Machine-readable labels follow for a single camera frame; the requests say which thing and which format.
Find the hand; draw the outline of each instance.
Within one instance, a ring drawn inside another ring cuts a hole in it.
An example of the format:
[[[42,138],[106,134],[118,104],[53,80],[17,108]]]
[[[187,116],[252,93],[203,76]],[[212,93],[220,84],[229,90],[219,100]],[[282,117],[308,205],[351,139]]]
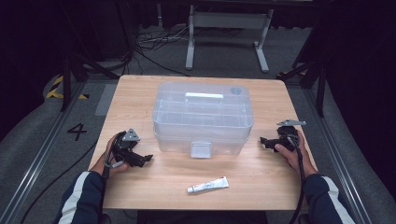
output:
[[[312,165],[311,160],[309,160],[309,154],[305,148],[304,137],[300,133],[300,131],[297,131],[297,133],[298,133],[298,137],[300,138],[299,149],[301,150],[301,154],[303,154],[304,175],[305,175],[305,177],[308,177],[309,175],[317,174],[318,171]],[[293,167],[294,170],[296,170],[297,173],[299,174],[300,166],[299,166],[299,162],[298,162],[297,151],[294,150],[291,152],[280,144],[276,144],[275,148],[285,157],[285,161],[288,162],[290,164],[290,166]]]
[[[117,135],[114,135],[108,142],[107,142],[107,147],[106,147],[106,151],[101,155],[101,157],[99,158],[99,160],[96,162],[96,164],[91,168],[90,171],[95,171],[96,173],[98,173],[99,175],[102,174],[103,170],[105,169],[105,159],[106,159],[106,155],[107,153],[111,153],[110,149],[111,149],[111,145],[113,144],[114,139],[116,138]],[[115,168],[110,168],[110,177],[117,174],[117,173],[121,173],[124,172],[128,169],[128,164],[124,163],[118,167]]]

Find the metal rail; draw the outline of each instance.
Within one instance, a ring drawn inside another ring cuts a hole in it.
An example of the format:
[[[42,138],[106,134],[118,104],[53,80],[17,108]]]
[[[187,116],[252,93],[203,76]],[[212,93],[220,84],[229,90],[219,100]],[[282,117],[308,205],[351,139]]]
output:
[[[37,177],[40,174],[41,169],[43,168],[47,160],[47,157],[52,151],[53,145],[59,135],[59,131],[61,130],[68,114],[72,110],[74,103],[81,95],[84,87],[85,87],[85,83],[83,82],[76,83],[76,86],[73,89],[72,101],[70,102],[70,105],[66,108],[64,112],[61,112],[57,117],[57,119],[55,120],[46,140],[44,141],[43,145],[37,152],[37,155],[35,156],[35,159],[33,160],[26,174],[24,175],[22,182],[20,183],[19,187],[12,196],[12,199],[8,203],[5,212],[0,217],[0,224],[3,223],[7,224],[14,222],[15,216],[20,211],[23,202],[25,201],[30,190],[32,189],[33,184],[37,180]]]
[[[313,114],[315,114],[315,119],[318,122],[319,128],[325,137],[327,147],[329,148],[329,156],[332,160],[335,171],[340,178],[341,184],[343,185],[343,188],[346,192],[346,196],[349,200],[349,204],[351,206],[355,221],[360,224],[371,224],[372,221],[367,214],[367,211],[361,201],[361,196],[359,195],[355,183],[353,182],[353,179],[351,178],[351,175],[349,174],[349,171],[344,164],[343,158],[337,148],[337,145],[333,140],[332,133],[330,132],[327,122],[325,119],[321,118],[317,112],[314,93],[309,89],[303,90],[303,92],[304,96],[309,102]]]

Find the tube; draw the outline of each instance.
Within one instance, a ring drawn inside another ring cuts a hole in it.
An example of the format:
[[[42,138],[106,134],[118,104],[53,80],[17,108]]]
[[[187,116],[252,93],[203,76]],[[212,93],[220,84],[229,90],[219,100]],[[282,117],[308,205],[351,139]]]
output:
[[[207,183],[194,185],[191,188],[188,188],[187,192],[195,193],[205,189],[223,189],[223,188],[228,188],[228,186],[229,185],[228,185],[227,177],[224,176],[220,179],[215,179]]]

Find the wooden table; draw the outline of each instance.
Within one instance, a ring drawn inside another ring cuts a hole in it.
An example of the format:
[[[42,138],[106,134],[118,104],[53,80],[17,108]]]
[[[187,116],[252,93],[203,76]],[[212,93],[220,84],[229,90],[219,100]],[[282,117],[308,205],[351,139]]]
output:
[[[158,86],[166,81],[237,84],[250,91],[254,125],[241,153],[192,159],[190,154],[162,152],[153,132],[152,110]],[[191,210],[294,210],[300,179],[282,155],[264,149],[260,137],[278,138],[276,123],[298,119],[285,84],[279,80],[123,76],[109,108],[90,167],[121,131],[134,128],[141,141],[134,152],[153,159],[107,182],[104,208]],[[221,176],[230,187],[198,194],[187,188]]]

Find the plastic storage box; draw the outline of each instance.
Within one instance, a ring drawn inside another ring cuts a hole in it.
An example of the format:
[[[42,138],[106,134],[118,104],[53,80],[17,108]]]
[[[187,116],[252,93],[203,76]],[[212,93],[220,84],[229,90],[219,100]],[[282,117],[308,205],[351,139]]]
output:
[[[193,158],[238,155],[253,126],[248,89],[234,85],[165,82],[152,118],[160,150]]]

